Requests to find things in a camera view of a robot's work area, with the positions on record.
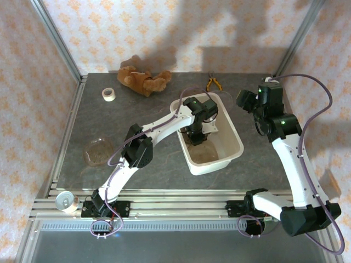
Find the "pink-rimmed clear plate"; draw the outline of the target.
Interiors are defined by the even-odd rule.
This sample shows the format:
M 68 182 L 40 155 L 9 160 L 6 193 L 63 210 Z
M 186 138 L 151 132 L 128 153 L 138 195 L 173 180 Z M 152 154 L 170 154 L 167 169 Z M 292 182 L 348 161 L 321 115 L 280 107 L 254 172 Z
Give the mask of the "pink-rimmed clear plate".
M 188 147 L 191 160 L 197 164 L 214 162 L 219 159 L 218 152 L 211 142 L 203 142 L 199 145 Z

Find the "white plastic bin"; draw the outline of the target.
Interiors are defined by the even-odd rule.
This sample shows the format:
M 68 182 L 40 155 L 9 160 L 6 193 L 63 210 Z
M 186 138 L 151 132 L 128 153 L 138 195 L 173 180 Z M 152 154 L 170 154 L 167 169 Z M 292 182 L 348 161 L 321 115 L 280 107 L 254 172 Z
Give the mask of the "white plastic bin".
M 216 127 L 219 131 L 206 134 L 207 142 L 211 142 L 218 152 L 219 159 L 217 161 L 203 164 L 194 163 L 188 151 L 188 136 L 185 133 L 177 132 L 178 140 L 190 172 L 192 175 L 203 175 L 227 167 L 232 160 L 239 158 L 243 154 L 244 145 L 226 108 L 217 94 L 210 93 L 206 95 L 201 93 L 196 94 L 195 97 L 200 102 L 205 102 L 207 99 L 211 98 L 218 106 L 218 115 L 216 118 L 212 118 L 211 121 L 216 119 Z

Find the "large brownish clear plate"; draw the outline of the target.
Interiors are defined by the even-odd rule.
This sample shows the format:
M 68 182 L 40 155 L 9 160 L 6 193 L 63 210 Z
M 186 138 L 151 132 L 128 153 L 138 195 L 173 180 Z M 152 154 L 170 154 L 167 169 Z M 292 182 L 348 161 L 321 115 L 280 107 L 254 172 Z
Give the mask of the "large brownish clear plate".
M 83 160 L 90 167 L 98 167 L 106 164 L 113 153 L 114 148 L 108 138 L 96 138 L 83 148 Z

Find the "yellow black pliers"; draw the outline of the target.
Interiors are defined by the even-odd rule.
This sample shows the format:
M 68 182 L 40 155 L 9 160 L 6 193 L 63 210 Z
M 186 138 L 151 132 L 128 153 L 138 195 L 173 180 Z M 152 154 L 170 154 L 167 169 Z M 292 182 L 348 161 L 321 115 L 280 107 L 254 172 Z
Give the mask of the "yellow black pliers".
M 218 82 L 218 80 L 215 78 L 214 72 L 213 72 L 213 71 L 211 71 L 211 72 L 208 73 L 208 83 L 207 83 L 207 85 L 206 85 L 206 91 L 207 91 L 207 92 L 210 91 L 210 86 L 211 86 L 211 84 L 215 84 L 215 85 L 218 87 L 218 89 L 219 89 L 220 91 L 223 90 L 222 85 L 221 85 L 221 84 Z

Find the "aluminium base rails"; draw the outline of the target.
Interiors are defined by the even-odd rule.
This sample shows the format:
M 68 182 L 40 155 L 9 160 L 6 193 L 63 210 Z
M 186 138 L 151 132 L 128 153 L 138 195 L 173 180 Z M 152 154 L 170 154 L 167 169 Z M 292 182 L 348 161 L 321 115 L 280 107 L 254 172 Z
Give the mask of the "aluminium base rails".
M 62 189 L 51 189 L 47 198 L 37 198 L 30 212 L 30 219 L 80 218 L 83 201 L 89 200 L 92 190 L 73 190 L 80 203 L 77 211 L 65 213 L 55 206 L 55 199 Z M 129 201 L 128 220 L 225 220 L 227 201 L 242 200 L 246 191 L 239 190 L 123 190 L 119 201 Z

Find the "tan teddy bear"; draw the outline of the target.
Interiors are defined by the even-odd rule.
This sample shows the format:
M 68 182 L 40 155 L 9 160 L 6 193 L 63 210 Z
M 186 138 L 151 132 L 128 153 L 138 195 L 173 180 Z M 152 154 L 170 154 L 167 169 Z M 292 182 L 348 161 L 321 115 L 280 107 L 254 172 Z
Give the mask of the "tan teddy bear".
M 170 71 L 161 71 L 153 75 L 150 71 L 139 71 L 135 67 L 135 61 L 140 60 L 139 56 L 133 55 L 130 59 L 120 63 L 117 71 L 117 80 L 132 91 L 149 97 L 152 93 L 162 92 L 172 79 Z

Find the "masking tape roll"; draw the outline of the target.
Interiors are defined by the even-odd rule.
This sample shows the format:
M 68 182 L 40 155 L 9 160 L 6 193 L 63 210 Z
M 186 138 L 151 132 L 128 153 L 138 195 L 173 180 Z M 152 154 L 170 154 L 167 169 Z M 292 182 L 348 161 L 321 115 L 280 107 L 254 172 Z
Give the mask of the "masking tape roll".
M 116 94 L 113 88 L 105 88 L 101 95 L 106 102 L 112 102 L 116 99 Z

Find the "grey metal panel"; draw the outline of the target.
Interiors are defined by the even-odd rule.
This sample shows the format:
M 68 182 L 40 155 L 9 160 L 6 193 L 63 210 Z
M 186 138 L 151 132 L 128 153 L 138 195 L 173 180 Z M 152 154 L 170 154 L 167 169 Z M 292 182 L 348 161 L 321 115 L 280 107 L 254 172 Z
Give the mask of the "grey metal panel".
M 96 238 L 88 221 L 36 220 L 15 263 L 344 263 L 304 236 L 268 224 L 261 238 L 242 236 L 233 221 L 128 221 Z

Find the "silver drink can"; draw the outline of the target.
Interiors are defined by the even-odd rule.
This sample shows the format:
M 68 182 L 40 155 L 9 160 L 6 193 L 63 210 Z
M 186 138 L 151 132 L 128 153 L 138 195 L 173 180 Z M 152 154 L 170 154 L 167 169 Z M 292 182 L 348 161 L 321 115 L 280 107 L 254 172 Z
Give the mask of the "silver drink can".
M 79 198 L 70 191 L 59 193 L 55 199 L 55 206 L 65 213 L 73 213 L 78 209 Z

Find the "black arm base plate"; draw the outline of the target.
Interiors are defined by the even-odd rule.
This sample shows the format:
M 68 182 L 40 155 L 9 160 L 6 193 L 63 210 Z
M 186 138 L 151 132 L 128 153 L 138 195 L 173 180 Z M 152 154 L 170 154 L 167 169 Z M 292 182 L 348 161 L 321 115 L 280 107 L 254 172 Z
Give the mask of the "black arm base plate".
M 250 215 L 257 218 L 270 216 L 266 212 L 255 209 L 253 204 L 245 200 L 227 201 L 225 209 L 228 213 L 228 217 L 230 218 L 239 218 L 243 215 Z
M 129 201 L 115 201 L 110 204 L 112 209 L 122 218 L 128 218 L 131 203 Z M 92 201 L 84 201 L 81 211 L 82 218 L 115 218 L 116 215 L 103 202 L 100 210 Z

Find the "aluminium frame post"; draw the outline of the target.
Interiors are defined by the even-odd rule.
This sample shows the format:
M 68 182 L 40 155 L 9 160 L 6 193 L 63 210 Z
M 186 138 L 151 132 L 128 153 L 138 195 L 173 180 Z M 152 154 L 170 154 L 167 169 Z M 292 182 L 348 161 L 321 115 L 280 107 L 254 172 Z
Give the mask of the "aluminium frame post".
M 49 37 L 53 41 L 55 47 L 58 50 L 59 55 L 62 57 L 65 65 L 67 66 L 69 72 L 73 76 L 74 80 L 81 82 L 82 74 L 80 73 L 74 59 L 69 52 L 58 28 L 56 27 L 48 9 L 46 8 L 43 0 L 30 0 L 32 6 L 34 7 L 36 13 L 38 14 L 44 28 L 47 30 Z
M 312 27 L 317 15 L 319 14 L 320 10 L 322 9 L 324 3 L 326 0 L 313 0 L 312 3 L 309 6 L 309 9 L 302 20 L 291 44 L 289 45 L 287 51 L 285 52 L 284 56 L 282 57 L 282 60 L 276 69 L 276 71 L 273 73 L 273 76 L 280 76 L 289 67 L 291 64 L 294 56 L 297 54 L 297 50 L 302 44 L 305 36 L 307 35 L 309 29 Z

